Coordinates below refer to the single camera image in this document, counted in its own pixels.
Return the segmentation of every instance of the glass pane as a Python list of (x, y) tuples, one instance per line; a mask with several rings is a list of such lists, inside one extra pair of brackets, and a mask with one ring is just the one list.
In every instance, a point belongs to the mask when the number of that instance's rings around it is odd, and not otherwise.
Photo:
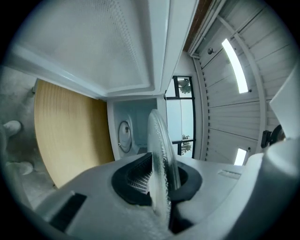
[(181, 102), (180, 100), (167, 100), (167, 122), (168, 132), (171, 140), (181, 141), (182, 123), (181, 123)]
[(173, 149), (174, 149), (174, 153), (177, 155), (178, 154), (178, 144), (173, 144)]
[(175, 97), (175, 87), (174, 87), (174, 80), (170, 81), (170, 85), (168, 87), (167, 92), (165, 93), (166, 97)]
[(188, 78), (178, 78), (179, 97), (191, 98), (192, 90), (191, 83)]
[(183, 142), (181, 144), (181, 155), (187, 158), (191, 158), (193, 154), (194, 142)]
[(181, 119), (182, 119), (182, 139), (194, 138), (194, 113), (193, 100), (185, 99), (181, 101)]

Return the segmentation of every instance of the white cabinet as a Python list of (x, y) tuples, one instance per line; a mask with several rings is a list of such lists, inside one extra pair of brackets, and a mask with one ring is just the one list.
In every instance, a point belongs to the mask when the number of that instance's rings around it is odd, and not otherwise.
[(163, 94), (197, 3), (42, 3), (20, 28), (5, 64), (93, 98)]

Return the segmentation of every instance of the tree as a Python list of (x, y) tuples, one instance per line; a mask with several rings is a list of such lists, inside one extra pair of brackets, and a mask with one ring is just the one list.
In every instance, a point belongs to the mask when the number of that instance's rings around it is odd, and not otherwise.
[(188, 94), (191, 92), (191, 83), (189, 82), (189, 79), (178, 80), (178, 87), (180, 92), (183, 94)]
[[(190, 136), (187, 135), (185, 136), (184, 134), (182, 135), (182, 139), (185, 140), (185, 139), (189, 139)], [(192, 145), (191, 145), (191, 142), (183, 142), (182, 143), (182, 146), (181, 146), (181, 155), (185, 154), (186, 152), (190, 151), (192, 148)]]

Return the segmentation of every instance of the fluorescent light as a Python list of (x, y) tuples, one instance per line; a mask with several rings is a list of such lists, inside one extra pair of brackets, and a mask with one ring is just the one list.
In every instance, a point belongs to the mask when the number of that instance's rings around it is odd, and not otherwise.
[(236, 81), (238, 82), (239, 92), (240, 93), (248, 92), (248, 86), (246, 83), (245, 75), (242, 66), (240, 65), (238, 56), (235, 54), (233, 47), (230, 45), (227, 39), (225, 39), (224, 42), (222, 42), (222, 45), (233, 67)]
[(247, 152), (245, 150), (239, 148), (234, 165), (242, 166), (245, 160), (246, 153)]

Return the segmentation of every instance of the white shoe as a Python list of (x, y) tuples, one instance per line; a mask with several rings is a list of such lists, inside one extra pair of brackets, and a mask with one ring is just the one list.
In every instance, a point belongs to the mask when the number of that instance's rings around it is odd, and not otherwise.
[(20, 162), (20, 163), (7, 163), (7, 166), (14, 167), (18, 169), (21, 175), (27, 175), (32, 173), (33, 165), (30, 162)]
[(4, 124), (3, 127), (5, 129), (6, 137), (9, 138), (13, 135), (16, 135), (21, 130), (21, 123), (13, 120)]

